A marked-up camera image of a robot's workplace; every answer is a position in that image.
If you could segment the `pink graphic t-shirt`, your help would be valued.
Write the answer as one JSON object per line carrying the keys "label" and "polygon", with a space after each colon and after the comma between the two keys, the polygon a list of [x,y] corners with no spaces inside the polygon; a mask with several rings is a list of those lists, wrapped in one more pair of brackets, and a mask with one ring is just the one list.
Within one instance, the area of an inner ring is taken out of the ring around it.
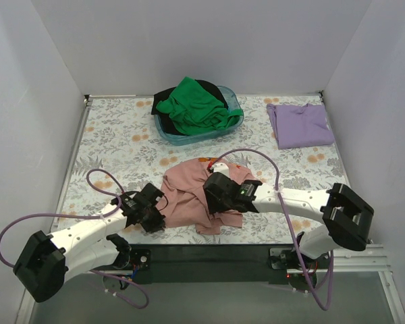
{"label": "pink graphic t-shirt", "polygon": [[162,214],[168,228],[194,225],[198,234],[219,235],[223,226],[242,227],[243,215],[237,211],[209,213],[203,185],[214,161],[213,157],[190,159],[164,173],[161,191],[168,204]]}

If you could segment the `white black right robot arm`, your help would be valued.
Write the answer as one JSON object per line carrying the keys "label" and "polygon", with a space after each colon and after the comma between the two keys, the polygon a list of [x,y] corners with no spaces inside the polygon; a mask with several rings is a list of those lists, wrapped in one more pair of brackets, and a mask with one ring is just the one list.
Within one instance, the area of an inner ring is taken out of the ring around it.
{"label": "white black right robot arm", "polygon": [[321,226],[299,235],[292,251],[293,263],[307,268],[322,254],[345,248],[364,251],[367,247],[374,209],[353,189],[335,183],[328,190],[281,189],[258,180],[241,184],[226,175],[212,173],[203,185],[210,213],[282,213],[318,221]]}

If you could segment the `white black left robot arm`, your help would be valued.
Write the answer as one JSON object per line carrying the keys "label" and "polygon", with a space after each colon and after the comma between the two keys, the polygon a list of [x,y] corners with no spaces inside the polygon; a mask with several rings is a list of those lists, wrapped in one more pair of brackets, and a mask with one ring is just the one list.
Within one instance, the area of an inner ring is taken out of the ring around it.
{"label": "white black left robot arm", "polygon": [[165,217],[156,208],[163,196],[147,184],[139,192],[113,198],[98,217],[50,234],[32,234],[13,273],[36,302],[44,302],[66,281],[99,267],[129,273],[147,269],[149,250],[132,248],[119,232],[131,225],[141,225],[148,233],[163,230]]}

